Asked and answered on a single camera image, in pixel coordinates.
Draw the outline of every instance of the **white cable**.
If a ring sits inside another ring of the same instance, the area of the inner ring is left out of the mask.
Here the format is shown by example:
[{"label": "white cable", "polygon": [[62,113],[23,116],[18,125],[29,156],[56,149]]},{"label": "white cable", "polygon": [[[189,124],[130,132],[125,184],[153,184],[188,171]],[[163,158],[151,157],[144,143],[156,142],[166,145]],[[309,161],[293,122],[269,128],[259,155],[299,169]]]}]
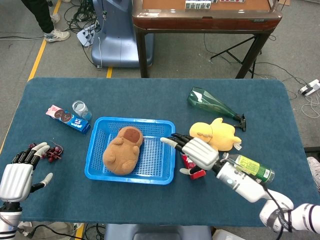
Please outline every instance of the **white cable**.
[{"label": "white cable", "polygon": [[[318,106],[320,104],[320,94],[319,94],[319,90],[316,91],[316,95],[315,95],[315,98],[316,98],[316,102],[313,102],[313,99],[311,96],[305,96],[305,99],[309,102],[309,103],[306,103],[304,105],[301,106],[301,111],[303,112],[304,115],[306,115],[307,117],[311,118],[311,119],[317,119],[320,117],[320,114],[319,112],[317,112],[314,107]],[[316,113],[316,116],[310,116],[308,115],[305,111],[304,111],[304,107],[305,106],[310,106],[312,111],[314,111]]]},{"label": "white cable", "polygon": [[101,45],[101,41],[100,41],[100,37],[98,36],[98,39],[99,39],[99,52],[100,52],[100,59],[101,59],[101,66],[99,67],[102,68],[102,54],[101,54],[101,49],[100,49],[100,45]]}]

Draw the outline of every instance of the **power strip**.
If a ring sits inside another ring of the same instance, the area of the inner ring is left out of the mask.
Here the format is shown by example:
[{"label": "power strip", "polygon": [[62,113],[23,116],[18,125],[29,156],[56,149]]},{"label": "power strip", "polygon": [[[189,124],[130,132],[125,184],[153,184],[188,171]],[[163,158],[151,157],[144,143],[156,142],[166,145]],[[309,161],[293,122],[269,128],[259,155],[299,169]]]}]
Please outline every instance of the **power strip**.
[{"label": "power strip", "polygon": [[96,28],[96,25],[92,24],[91,26],[84,28],[83,30],[81,30],[80,32],[78,32],[76,34],[80,43],[84,47],[89,47],[90,45],[92,45],[94,43],[94,37],[95,37],[95,33],[96,33],[95,28]]},{"label": "power strip", "polygon": [[310,94],[313,94],[318,89],[320,89],[320,81],[318,79],[315,79],[309,82],[307,85],[300,88],[298,93],[301,95],[309,96]]}]

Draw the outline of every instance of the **plastic basket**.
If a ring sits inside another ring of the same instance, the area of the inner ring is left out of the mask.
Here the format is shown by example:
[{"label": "plastic basket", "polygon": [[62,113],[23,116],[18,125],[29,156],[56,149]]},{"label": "plastic basket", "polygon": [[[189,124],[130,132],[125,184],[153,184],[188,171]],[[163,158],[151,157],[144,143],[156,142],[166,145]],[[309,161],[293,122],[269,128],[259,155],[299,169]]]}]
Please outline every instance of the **plastic basket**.
[{"label": "plastic basket", "polygon": [[[119,129],[133,126],[141,130],[143,143],[138,162],[132,173],[115,175],[103,163],[108,144],[117,136]],[[175,133],[171,121],[122,117],[100,117],[95,121],[91,134],[84,173],[92,180],[104,180],[140,184],[169,184],[174,177],[176,150],[160,141],[161,137]]]}]

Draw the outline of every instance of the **blue tablecloth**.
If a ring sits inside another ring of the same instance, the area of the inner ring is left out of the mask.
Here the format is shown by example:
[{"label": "blue tablecloth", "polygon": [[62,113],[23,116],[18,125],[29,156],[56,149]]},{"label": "blue tablecloth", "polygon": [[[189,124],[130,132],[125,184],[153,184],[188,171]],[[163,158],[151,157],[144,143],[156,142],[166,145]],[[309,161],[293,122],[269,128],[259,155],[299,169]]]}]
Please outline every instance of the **blue tablecloth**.
[{"label": "blue tablecloth", "polygon": [[[215,178],[213,172],[191,181],[179,173],[173,181],[151,185],[97,181],[84,174],[91,130],[82,135],[45,115],[52,105],[71,110],[75,100],[101,116],[169,120],[187,134],[195,122],[210,123],[218,114],[190,106],[191,88],[212,93],[247,118],[241,154],[275,170],[269,188],[302,203],[319,204],[304,149],[284,85],[262,79],[106,79],[35,78],[28,82],[0,155],[0,171],[30,143],[50,140],[64,147],[62,160],[42,160],[34,182],[53,172],[51,183],[24,201],[22,219],[33,221],[261,226],[264,200],[249,203]],[[235,124],[229,118],[224,122]]]}]

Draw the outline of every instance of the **stuffed animal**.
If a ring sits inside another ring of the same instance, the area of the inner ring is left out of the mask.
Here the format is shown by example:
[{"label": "stuffed animal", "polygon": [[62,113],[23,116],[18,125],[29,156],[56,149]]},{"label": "stuffed animal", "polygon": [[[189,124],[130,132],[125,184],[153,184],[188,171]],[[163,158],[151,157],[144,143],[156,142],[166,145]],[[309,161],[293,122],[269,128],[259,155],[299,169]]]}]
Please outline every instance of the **stuffed animal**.
[{"label": "stuffed animal", "polygon": [[138,161],[144,136],[133,126],[121,128],[103,153],[104,165],[114,174],[131,173]]},{"label": "stuffed animal", "polygon": [[211,124],[196,122],[190,128],[189,134],[208,143],[217,151],[229,151],[234,146],[241,149],[241,139],[235,136],[235,127],[222,122],[223,119],[216,118]]}]

